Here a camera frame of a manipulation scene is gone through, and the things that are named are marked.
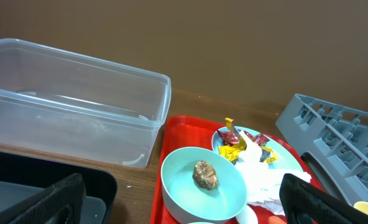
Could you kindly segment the white napkin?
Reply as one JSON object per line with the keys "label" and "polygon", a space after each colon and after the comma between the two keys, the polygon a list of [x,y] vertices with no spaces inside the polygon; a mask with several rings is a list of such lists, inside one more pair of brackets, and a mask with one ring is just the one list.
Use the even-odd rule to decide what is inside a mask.
{"label": "white napkin", "polygon": [[254,143],[244,131],[239,135],[246,143],[246,149],[239,153],[235,168],[240,172],[247,187],[247,203],[267,209],[275,215],[283,215],[283,207],[279,197],[280,186],[285,174],[311,182],[311,175],[300,170],[269,169],[266,162],[260,162],[261,148]]}

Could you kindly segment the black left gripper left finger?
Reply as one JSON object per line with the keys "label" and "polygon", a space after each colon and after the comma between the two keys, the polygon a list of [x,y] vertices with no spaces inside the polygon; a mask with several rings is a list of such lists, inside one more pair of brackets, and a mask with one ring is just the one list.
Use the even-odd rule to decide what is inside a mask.
{"label": "black left gripper left finger", "polygon": [[0,224],[77,224],[86,197],[82,175],[74,173],[0,212]]}

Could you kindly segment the yellow snack wrapper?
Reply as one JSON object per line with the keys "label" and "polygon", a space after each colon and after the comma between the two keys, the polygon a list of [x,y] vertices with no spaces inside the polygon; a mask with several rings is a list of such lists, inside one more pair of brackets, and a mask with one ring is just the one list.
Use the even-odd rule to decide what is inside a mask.
{"label": "yellow snack wrapper", "polygon": [[278,156],[274,153],[271,147],[259,146],[254,143],[249,137],[246,136],[244,130],[237,129],[235,125],[233,125],[233,119],[225,118],[227,131],[232,131],[235,136],[239,138],[239,144],[228,146],[223,145],[219,146],[219,155],[223,156],[230,162],[236,162],[239,160],[239,153],[242,151],[250,151],[254,152],[256,156],[260,156],[260,162],[271,164],[273,162],[278,161]]}

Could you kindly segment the brown mushroom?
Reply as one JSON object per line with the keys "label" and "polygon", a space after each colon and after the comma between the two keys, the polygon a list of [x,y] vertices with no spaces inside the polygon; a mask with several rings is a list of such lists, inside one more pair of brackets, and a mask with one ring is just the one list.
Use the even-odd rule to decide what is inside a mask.
{"label": "brown mushroom", "polygon": [[193,169],[193,180],[203,189],[211,190],[218,186],[218,178],[213,166],[206,161],[196,162]]}

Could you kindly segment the green bowl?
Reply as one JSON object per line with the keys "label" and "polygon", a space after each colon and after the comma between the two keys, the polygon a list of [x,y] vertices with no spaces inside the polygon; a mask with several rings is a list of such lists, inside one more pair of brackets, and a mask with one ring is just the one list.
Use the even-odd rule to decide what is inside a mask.
{"label": "green bowl", "polygon": [[[200,187],[193,178],[197,162],[206,161],[216,171],[217,186]],[[247,203],[244,179],[234,165],[219,154],[200,147],[183,147],[166,156],[160,168],[163,202],[178,223],[226,223]]]}

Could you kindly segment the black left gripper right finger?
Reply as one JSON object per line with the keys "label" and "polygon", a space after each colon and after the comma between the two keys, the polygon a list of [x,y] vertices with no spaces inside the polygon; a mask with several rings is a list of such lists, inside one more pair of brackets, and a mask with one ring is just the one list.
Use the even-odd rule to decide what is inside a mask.
{"label": "black left gripper right finger", "polygon": [[285,174],[280,201],[288,224],[368,224],[368,215],[308,182]]}

